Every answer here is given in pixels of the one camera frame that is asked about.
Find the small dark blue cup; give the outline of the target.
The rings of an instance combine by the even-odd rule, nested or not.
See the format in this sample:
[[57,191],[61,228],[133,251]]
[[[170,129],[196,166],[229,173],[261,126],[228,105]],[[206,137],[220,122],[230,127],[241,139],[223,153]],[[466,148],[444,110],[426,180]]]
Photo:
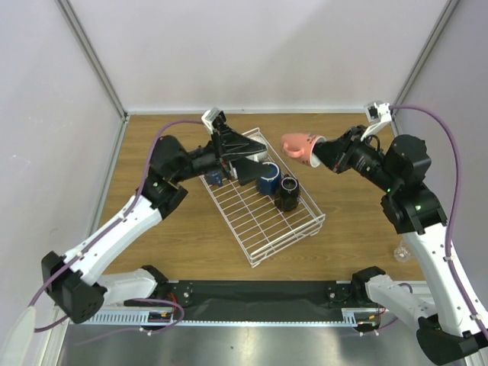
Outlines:
[[204,180],[210,186],[223,186],[223,174],[220,170],[215,170],[212,172],[208,172],[204,175]]

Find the red mug white interior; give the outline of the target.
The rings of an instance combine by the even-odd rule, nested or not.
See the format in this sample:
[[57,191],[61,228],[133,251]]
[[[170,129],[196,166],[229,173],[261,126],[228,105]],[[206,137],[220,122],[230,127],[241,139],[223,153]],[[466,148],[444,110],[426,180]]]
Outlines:
[[326,138],[314,133],[286,133],[281,137],[281,151],[296,162],[316,168],[321,161],[313,153],[313,148],[323,142]]

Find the dark blue enamel mug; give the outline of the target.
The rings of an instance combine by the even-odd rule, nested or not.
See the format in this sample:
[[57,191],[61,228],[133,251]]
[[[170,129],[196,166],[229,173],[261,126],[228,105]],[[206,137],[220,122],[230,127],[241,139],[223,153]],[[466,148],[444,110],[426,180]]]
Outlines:
[[255,186],[258,193],[272,196],[278,189],[281,169],[274,162],[264,162],[263,165],[267,168],[266,173],[256,180]]

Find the black mug white interior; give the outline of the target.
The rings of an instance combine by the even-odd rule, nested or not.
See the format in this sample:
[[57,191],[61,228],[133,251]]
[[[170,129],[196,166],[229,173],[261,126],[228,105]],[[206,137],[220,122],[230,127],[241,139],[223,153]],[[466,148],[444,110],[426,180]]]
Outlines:
[[282,212],[291,212],[297,208],[299,200],[299,181],[290,175],[285,175],[275,192],[274,205]]

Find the clear wine glass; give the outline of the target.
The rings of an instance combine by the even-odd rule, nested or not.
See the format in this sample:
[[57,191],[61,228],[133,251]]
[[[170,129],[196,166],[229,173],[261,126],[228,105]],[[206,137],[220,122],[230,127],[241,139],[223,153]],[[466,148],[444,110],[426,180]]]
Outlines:
[[404,241],[401,241],[400,244],[394,249],[393,257],[398,262],[402,263],[411,262],[415,258],[413,251]]

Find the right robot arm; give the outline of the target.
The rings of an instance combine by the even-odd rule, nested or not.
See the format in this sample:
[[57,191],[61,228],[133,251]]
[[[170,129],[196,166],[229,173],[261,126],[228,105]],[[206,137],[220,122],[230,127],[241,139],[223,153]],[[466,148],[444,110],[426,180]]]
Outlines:
[[353,169],[384,191],[383,212],[416,257],[434,303],[415,297],[379,268],[354,274],[352,300],[361,307],[372,302],[385,306],[415,332],[423,353],[436,365],[473,355],[487,346],[487,311],[454,260],[448,218],[423,182],[431,165],[425,142],[403,134],[383,152],[365,132],[364,126],[352,127],[339,138],[316,143],[313,154],[332,172]]

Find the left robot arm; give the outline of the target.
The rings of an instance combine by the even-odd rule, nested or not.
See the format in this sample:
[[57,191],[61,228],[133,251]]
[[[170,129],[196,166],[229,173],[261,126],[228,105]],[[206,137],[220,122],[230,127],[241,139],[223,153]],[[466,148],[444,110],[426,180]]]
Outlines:
[[222,111],[207,111],[198,123],[210,137],[205,146],[187,151],[176,137],[165,134],[167,126],[161,127],[151,142],[140,183],[124,207],[76,247],[43,257],[39,292],[73,323],[91,319],[109,303],[146,300],[156,306],[166,300],[165,277],[151,266],[126,274],[103,273],[130,244],[175,211],[188,194],[183,181],[222,172],[246,185],[270,172],[255,159],[266,145],[229,127]]

